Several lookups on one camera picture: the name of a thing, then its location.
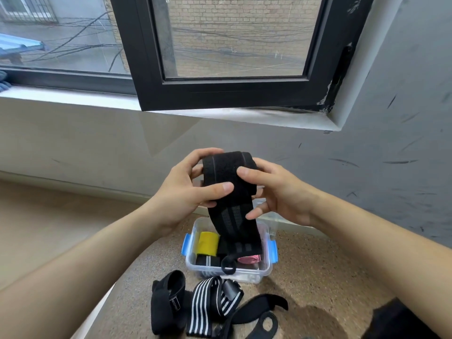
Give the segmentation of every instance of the plastic storage box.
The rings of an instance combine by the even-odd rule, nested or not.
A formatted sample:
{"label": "plastic storage box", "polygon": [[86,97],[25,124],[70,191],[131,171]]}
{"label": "plastic storage box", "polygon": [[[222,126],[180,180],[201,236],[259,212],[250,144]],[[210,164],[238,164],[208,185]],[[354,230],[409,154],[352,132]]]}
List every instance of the plastic storage box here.
{"label": "plastic storage box", "polygon": [[194,271],[200,278],[209,278],[213,276],[222,276],[230,278],[238,282],[259,283],[263,276],[268,276],[272,272],[273,264],[278,262],[278,250],[276,241],[270,240],[268,226],[259,219],[257,220],[260,237],[262,239],[263,254],[261,262],[257,263],[253,268],[237,267],[233,275],[226,275],[222,268],[212,266],[195,265],[196,262],[196,246],[199,241],[201,232],[217,232],[210,218],[196,219],[191,234],[186,234],[182,245],[182,255],[185,256],[185,264],[189,270]]}

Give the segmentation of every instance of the left hand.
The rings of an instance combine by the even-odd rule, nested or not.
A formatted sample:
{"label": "left hand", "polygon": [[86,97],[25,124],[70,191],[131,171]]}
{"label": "left hand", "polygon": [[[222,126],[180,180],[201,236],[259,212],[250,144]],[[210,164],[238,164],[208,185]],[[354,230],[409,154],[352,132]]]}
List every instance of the left hand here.
{"label": "left hand", "polygon": [[197,163],[204,157],[223,152],[217,148],[196,149],[171,169],[158,192],[140,207],[140,210],[156,217],[155,224],[160,236],[171,233],[199,205],[214,207],[217,203],[212,200],[222,198],[234,190],[231,182],[207,187],[193,186],[193,179],[202,175],[202,165]]}

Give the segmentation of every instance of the hand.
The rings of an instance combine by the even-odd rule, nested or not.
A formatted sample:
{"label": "hand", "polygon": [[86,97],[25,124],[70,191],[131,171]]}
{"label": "hand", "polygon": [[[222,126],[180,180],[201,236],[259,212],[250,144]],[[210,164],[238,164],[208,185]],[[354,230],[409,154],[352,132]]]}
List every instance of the hand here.
{"label": "hand", "polygon": [[296,224],[312,226],[312,210],[321,191],[300,181],[281,165],[260,158],[253,160],[262,171],[241,166],[237,175],[246,182],[263,185],[255,198],[266,198],[266,202],[250,211],[246,218],[251,220],[274,211]]}
{"label": "hand", "polygon": [[156,216],[153,223],[158,226],[160,236],[168,235],[199,205],[217,205],[215,201],[234,190],[231,182],[212,184],[207,187],[194,187],[193,179],[202,175],[202,165],[196,165],[203,157],[223,153],[222,149],[196,149],[175,165],[157,193],[141,208],[146,214]]}

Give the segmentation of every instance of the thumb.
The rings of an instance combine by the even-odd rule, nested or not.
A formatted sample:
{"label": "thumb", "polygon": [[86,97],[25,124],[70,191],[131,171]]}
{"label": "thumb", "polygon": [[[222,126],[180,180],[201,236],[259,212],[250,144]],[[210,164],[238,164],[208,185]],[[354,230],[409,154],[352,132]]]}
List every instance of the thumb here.
{"label": "thumb", "polygon": [[276,186],[278,179],[275,175],[260,170],[245,168],[244,166],[239,166],[237,175],[246,182],[270,188]]}
{"label": "thumb", "polygon": [[212,184],[207,187],[194,187],[194,198],[196,203],[210,200],[218,200],[234,190],[234,184],[231,182]]}

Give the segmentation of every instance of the blue latch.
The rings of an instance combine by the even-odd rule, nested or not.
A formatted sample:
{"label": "blue latch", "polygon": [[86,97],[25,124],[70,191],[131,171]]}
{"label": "blue latch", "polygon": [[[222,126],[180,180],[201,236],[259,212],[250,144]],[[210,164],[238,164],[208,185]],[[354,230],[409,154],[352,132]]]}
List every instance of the blue latch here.
{"label": "blue latch", "polygon": [[278,262],[278,248],[276,246],[276,240],[269,240],[267,242],[268,246],[268,257],[270,258],[270,263],[274,264]]}
{"label": "blue latch", "polygon": [[189,250],[189,243],[190,243],[190,239],[191,239],[192,235],[191,234],[185,234],[185,239],[184,239],[184,243],[182,244],[182,251],[181,254],[183,256],[187,255],[187,251]]}

